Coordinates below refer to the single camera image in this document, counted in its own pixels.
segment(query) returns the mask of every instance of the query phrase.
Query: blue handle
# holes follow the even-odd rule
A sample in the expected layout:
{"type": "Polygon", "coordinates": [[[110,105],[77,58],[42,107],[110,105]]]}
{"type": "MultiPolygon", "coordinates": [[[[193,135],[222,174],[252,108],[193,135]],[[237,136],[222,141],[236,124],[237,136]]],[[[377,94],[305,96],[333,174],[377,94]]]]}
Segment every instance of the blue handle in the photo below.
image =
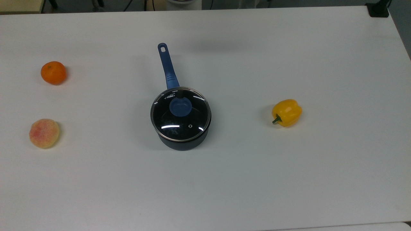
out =
{"type": "Polygon", "coordinates": [[[173,64],[171,63],[169,49],[165,43],[158,45],[161,63],[163,64],[164,73],[166,74],[167,89],[179,87],[177,77],[174,73],[173,64]]]}

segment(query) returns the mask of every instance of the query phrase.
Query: bell pepper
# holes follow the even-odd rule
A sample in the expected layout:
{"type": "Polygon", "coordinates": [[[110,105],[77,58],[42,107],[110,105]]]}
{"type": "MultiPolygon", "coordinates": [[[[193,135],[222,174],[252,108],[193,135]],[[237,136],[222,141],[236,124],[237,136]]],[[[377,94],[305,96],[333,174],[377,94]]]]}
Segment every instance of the bell pepper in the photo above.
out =
{"type": "Polygon", "coordinates": [[[297,101],[286,99],[276,104],[271,111],[274,121],[283,127],[288,127],[295,124],[302,113],[302,108],[297,101]]]}

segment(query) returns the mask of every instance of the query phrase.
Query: pot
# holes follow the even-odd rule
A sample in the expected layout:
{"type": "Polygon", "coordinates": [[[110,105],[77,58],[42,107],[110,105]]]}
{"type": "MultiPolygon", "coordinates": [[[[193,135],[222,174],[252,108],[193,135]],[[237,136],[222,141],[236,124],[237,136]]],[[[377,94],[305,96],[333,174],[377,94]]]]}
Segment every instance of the pot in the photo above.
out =
{"type": "Polygon", "coordinates": [[[167,90],[160,93],[151,106],[151,123],[165,145],[175,150],[190,150],[207,136],[211,122],[210,106],[200,92],[180,87],[167,45],[160,43],[158,51],[167,90]]]}

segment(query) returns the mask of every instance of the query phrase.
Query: black cable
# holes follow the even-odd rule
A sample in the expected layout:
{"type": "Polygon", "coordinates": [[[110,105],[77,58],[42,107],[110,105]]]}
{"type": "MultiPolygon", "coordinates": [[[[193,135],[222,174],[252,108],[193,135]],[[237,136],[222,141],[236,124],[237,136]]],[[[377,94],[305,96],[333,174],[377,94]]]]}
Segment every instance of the black cable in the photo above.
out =
{"type": "Polygon", "coordinates": [[[132,1],[133,1],[133,0],[130,0],[129,4],[126,6],[126,8],[123,10],[123,12],[125,12],[125,11],[127,10],[127,8],[130,6],[130,4],[131,4],[132,1]]]}

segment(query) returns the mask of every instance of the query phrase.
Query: orange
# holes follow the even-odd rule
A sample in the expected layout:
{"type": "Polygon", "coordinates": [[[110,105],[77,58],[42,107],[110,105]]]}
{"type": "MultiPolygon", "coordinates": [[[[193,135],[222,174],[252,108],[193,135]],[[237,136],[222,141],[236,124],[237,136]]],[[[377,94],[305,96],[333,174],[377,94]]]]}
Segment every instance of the orange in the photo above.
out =
{"type": "Polygon", "coordinates": [[[41,75],[44,81],[53,85],[62,83],[67,77],[66,68],[62,63],[57,61],[44,64],[41,75]]]}

